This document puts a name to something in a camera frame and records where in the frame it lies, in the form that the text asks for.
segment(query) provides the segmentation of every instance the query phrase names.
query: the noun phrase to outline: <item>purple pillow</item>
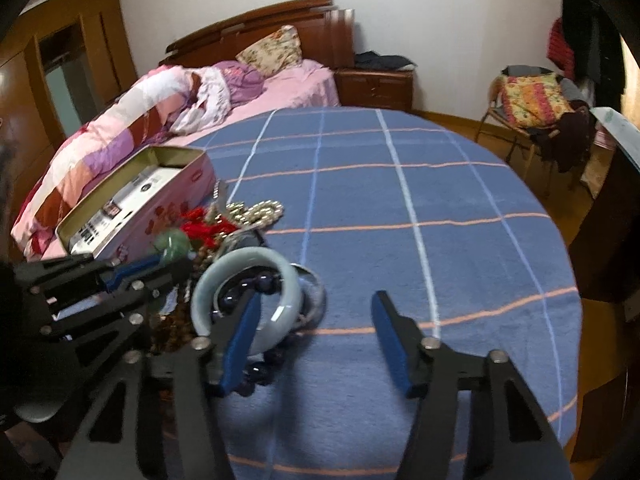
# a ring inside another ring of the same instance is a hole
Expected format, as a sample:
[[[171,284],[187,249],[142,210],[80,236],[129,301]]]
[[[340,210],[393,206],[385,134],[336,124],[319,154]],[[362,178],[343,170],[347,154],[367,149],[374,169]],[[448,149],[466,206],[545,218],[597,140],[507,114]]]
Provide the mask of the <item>purple pillow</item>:
[[[231,94],[231,106],[243,105],[257,98],[264,89],[264,77],[255,68],[239,61],[220,61],[219,68]]]

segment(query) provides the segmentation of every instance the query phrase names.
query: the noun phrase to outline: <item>white package inside box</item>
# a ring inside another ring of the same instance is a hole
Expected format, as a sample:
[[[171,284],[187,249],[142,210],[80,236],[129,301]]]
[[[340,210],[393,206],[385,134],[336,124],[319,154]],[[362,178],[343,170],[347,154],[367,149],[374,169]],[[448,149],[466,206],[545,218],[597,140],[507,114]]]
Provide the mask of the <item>white package inside box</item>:
[[[147,166],[72,235],[69,241],[71,254],[96,254],[102,250],[180,171]]]

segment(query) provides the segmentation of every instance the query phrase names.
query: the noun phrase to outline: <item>wooden closet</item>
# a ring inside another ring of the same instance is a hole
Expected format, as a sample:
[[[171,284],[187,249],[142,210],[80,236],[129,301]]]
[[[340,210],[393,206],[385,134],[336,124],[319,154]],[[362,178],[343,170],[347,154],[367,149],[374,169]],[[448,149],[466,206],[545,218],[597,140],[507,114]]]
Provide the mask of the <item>wooden closet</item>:
[[[68,97],[79,123],[130,88],[137,75],[120,0],[48,0],[20,15],[0,43],[0,139],[17,145],[10,226],[72,133],[50,90],[47,77],[56,69],[65,72],[67,83],[75,81]],[[9,254],[12,260],[22,256],[13,239]]]

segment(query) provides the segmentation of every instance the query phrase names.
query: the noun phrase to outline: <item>pink bed sheet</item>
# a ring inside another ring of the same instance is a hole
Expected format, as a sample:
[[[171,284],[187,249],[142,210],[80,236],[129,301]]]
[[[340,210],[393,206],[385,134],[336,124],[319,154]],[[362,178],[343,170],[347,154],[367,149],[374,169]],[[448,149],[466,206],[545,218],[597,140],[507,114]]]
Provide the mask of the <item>pink bed sheet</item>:
[[[335,88],[334,73],[318,68],[315,61],[304,60],[301,66],[287,68],[264,82],[264,92],[253,101],[234,108],[223,123],[184,137],[174,137],[166,142],[171,146],[186,146],[211,132],[243,119],[280,108],[302,108],[310,106],[340,106]],[[65,250],[59,240],[52,240],[43,258],[64,256]]]

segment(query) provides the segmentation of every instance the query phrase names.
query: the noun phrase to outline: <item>wooden headboard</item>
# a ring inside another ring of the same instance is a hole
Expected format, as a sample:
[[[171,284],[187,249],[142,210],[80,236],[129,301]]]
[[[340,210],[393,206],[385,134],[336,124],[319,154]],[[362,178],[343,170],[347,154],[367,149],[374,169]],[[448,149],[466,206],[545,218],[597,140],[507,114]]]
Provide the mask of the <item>wooden headboard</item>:
[[[329,68],[353,67],[353,9],[336,9],[334,0],[291,0],[213,23],[174,41],[160,64],[196,68],[235,59],[283,25],[297,28],[306,59]]]

